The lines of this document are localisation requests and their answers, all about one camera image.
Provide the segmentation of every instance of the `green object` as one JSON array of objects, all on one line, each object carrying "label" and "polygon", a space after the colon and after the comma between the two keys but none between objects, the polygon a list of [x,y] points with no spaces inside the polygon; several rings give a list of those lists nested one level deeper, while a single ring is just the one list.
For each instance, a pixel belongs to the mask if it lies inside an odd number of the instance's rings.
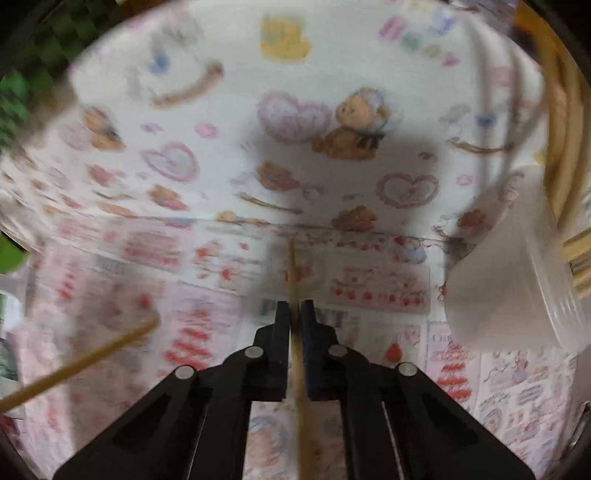
[{"label": "green object", "polygon": [[0,235],[0,273],[16,270],[27,256],[27,251],[4,233]]},{"label": "green object", "polygon": [[0,72],[0,153],[67,66],[121,20],[115,0],[62,0],[19,43],[9,67]]}]

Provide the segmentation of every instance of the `metal screw head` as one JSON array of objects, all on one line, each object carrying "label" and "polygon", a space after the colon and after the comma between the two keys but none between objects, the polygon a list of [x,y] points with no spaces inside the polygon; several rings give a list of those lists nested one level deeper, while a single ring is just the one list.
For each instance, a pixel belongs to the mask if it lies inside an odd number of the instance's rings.
[{"label": "metal screw head", "polygon": [[347,347],[345,347],[345,345],[341,345],[339,343],[335,344],[335,345],[331,345],[329,348],[329,354],[331,354],[332,356],[345,356],[347,355]]},{"label": "metal screw head", "polygon": [[250,346],[246,350],[244,350],[244,355],[247,358],[260,358],[265,351],[259,346]]},{"label": "metal screw head", "polygon": [[411,362],[404,362],[398,366],[398,371],[405,377],[414,377],[418,372],[418,368]]},{"label": "metal screw head", "polygon": [[174,371],[174,376],[177,377],[179,380],[187,380],[191,378],[195,373],[195,369],[188,365],[183,365],[182,367],[178,367]]}]

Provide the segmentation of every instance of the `green checkered fabric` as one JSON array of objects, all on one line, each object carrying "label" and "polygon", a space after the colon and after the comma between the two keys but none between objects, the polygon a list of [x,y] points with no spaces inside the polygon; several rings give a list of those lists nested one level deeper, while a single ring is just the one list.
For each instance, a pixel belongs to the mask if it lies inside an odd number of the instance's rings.
[{"label": "green checkered fabric", "polygon": [[0,80],[0,151],[10,145],[30,108],[66,67],[122,20],[115,0],[63,0],[20,46],[12,71]]}]

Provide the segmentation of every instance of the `yellow cartoon figure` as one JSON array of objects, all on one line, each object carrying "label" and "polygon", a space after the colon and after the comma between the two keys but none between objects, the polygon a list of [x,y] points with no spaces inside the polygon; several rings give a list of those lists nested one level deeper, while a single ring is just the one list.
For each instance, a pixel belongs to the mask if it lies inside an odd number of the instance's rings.
[{"label": "yellow cartoon figure", "polygon": [[310,53],[310,42],[301,36],[301,25],[284,17],[261,20],[261,53],[270,60],[302,60]]}]

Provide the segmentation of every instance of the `red cherry print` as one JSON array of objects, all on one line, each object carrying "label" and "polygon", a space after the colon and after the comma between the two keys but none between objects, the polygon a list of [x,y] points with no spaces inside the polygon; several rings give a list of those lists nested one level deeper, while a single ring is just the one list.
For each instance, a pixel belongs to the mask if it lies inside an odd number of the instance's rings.
[{"label": "red cherry print", "polygon": [[152,297],[149,293],[142,293],[138,297],[138,307],[141,309],[149,309],[152,306]]},{"label": "red cherry print", "polygon": [[390,345],[386,352],[386,360],[395,364],[402,360],[402,348],[400,348],[399,344],[393,343]]}]

